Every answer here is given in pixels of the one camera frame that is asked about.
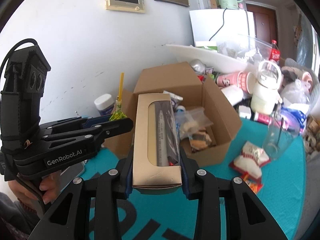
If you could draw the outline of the blue tablet tube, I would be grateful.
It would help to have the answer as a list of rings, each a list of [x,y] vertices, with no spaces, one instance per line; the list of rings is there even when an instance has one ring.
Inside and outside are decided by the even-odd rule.
[[[176,114],[182,114],[186,111],[185,107],[184,106],[181,106],[181,105],[178,105],[176,108],[175,108],[175,113]]]

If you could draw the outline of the white foam board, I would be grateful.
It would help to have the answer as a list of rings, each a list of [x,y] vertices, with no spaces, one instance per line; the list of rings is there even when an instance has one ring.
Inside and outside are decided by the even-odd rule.
[[[243,59],[234,59],[215,50],[174,44],[167,44],[166,47],[175,55],[178,62],[191,63],[193,60],[200,60],[208,68],[213,68],[216,72],[228,74],[240,71],[255,72],[256,70],[253,64]]]

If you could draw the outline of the black spoon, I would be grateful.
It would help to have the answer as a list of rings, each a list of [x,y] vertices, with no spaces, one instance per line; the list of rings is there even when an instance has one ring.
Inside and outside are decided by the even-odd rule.
[[[278,140],[277,140],[277,143],[276,143],[276,146],[277,146],[277,152],[279,153],[280,152],[280,140],[281,140],[281,135],[283,133],[283,126],[284,126],[284,118],[282,117],[281,118],[281,122],[280,122],[280,128],[279,128],[279,134],[278,134]]]

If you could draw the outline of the gold window box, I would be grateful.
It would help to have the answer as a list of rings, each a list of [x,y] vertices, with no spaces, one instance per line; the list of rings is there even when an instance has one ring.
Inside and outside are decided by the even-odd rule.
[[[132,187],[165,194],[182,185],[179,141],[169,94],[140,94],[133,146]]]

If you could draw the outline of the white red plum soup bag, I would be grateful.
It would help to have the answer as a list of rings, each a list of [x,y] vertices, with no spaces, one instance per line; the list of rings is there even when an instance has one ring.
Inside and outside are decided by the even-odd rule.
[[[261,168],[270,162],[271,159],[263,148],[246,141],[240,155],[229,163],[229,167],[241,174],[247,173],[251,180],[261,183]]]

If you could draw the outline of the clear drinking glass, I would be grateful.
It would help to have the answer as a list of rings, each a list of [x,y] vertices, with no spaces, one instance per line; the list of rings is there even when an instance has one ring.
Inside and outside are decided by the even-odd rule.
[[[263,149],[272,160],[279,159],[300,133],[300,124],[287,109],[273,112]]]

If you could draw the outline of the red gold snack packet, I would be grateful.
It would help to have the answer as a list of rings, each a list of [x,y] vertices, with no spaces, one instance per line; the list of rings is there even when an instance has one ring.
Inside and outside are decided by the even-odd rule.
[[[249,174],[245,173],[241,176],[241,179],[250,187],[250,189],[257,194],[262,188],[263,188],[263,184],[261,183],[256,183],[254,181],[251,181],[249,179]]]

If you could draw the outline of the white refrigerator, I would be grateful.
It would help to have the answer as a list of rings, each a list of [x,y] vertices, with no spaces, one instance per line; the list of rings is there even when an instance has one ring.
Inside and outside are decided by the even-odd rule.
[[[252,12],[244,9],[202,9],[189,12],[194,45],[214,46],[224,40],[255,37]]]

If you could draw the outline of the black smartphone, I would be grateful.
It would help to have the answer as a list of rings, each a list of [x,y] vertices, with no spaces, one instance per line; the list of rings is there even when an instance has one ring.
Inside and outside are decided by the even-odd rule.
[[[62,188],[67,186],[75,177],[82,175],[85,171],[85,162],[72,165],[61,172],[60,185]]]

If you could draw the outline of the red cola bottle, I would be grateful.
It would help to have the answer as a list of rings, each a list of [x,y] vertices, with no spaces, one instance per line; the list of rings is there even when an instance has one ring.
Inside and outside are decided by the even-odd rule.
[[[277,46],[277,41],[272,40],[272,49],[269,56],[270,61],[274,61],[275,63],[279,64],[280,61],[280,50]]]

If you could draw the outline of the white cap blue jar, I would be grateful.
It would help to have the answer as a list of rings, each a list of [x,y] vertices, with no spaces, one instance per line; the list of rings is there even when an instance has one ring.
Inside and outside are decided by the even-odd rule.
[[[103,94],[95,99],[94,104],[101,116],[110,115],[114,109],[115,100],[111,94]]]

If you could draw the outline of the pink panda paper cups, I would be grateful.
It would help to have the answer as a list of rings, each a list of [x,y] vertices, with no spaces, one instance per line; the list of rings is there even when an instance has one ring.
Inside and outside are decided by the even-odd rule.
[[[234,72],[230,74],[219,75],[216,78],[216,84],[221,87],[235,85],[247,94],[253,94],[256,83],[256,77],[252,72]]]

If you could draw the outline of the silver metal bowl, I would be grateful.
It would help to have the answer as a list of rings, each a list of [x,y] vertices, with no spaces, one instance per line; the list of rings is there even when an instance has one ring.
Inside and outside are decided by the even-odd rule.
[[[198,74],[204,74],[206,72],[206,65],[199,59],[194,59],[189,62],[191,68]]]

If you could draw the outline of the pink tablet tube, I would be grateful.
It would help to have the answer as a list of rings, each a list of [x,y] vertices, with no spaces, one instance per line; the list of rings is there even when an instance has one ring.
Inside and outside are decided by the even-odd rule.
[[[270,116],[263,114],[263,113],[259,113],[259,112],[255,112],[254,116],[253,116],[253,120],[256,122],[259,122],[261,124],[265,124],[268,125],[270,122]]]

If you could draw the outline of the purple silver snack packet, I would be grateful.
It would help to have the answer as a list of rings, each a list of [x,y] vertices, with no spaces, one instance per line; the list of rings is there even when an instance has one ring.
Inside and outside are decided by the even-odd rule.
[[[176,94],[171,93],[166,90],[164,90],[163,93],[170,95],[170,100],[171,100],[171,104],[172,104],[173,109],[176,109],[179,106],[179,104],[183,101],[183,97],[181,97],[179,95],[176,95]]]

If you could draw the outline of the brown cardboard box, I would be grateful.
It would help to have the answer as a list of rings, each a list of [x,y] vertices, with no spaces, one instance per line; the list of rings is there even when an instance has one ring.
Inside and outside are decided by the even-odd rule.
[[[139,94],[164,91],[181,96],[182,106],[187,110],[203,107],[206,117],[213,123],[207,131],[214,146],[193,153],[189,141],[184,139],[181,146],[187,156],[195,159],[200,167],[222,163],[242,122],[216,83],[210,77],[201,82],[187,62],[142,70],[134,91],[123,90],[122,110],[135,121]]]

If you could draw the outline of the frosted zip bag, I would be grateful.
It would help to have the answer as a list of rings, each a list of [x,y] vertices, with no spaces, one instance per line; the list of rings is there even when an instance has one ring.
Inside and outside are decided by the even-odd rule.
[[[213,122],[205,115],[203,107],[176,112],[174,117],[181,140],[188,138],[202,128],[212,126],[213,124]]]

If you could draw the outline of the green candy yellow stick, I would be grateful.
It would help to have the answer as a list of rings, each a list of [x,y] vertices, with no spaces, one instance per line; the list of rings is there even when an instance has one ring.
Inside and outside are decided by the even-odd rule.
[[[120,120],[127,118],[126,114],[122,111],[122,97],[123,97],[123,84],[124,84],[124,72],[120,74],[120,81],[119,81],[119,90],[118,96],[116,99],[116,110],[110,117],[110,121]]]

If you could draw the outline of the cream water jug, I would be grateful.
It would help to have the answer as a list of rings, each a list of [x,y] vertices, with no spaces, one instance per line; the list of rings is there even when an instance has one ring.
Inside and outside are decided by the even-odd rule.
[[[257,81],[253,88],[251,110],[271,115],[275,105],[283,102],[278,92],[281,82],[280,67],[273,61],[261,61],[258,66]]]

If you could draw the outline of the white paper roll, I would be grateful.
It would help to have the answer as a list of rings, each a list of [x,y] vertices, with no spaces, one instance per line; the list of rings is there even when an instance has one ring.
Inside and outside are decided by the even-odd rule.
[[[222,88],[221,92],[232,106],[235,106],[237,103],[241,102],[244,97],[243,90],[236,85]]]

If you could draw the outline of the white charger cube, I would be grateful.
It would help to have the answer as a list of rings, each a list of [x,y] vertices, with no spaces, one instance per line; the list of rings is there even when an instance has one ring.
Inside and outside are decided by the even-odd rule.
[[[248,106],[240,105],[238,107],[238,114],[241,118],[250,119],[252,116],[251,109]]]

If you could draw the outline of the teal printed table mat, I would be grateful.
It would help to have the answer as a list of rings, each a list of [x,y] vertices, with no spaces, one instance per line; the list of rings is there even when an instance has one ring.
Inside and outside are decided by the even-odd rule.
[[[263,188],[254,193],[230,168],[246,142],[261,146],[269,128],[244,120],[219,165],[198,167],[183,154],[183,184],[164,192],[129,185],[133,157],[119,160],[102,149],[85,166],[83,181],[97,184],[89,197],[88,239],[293,239],[305,196],[305,153],[297,137],[277,160],[262,168]]]

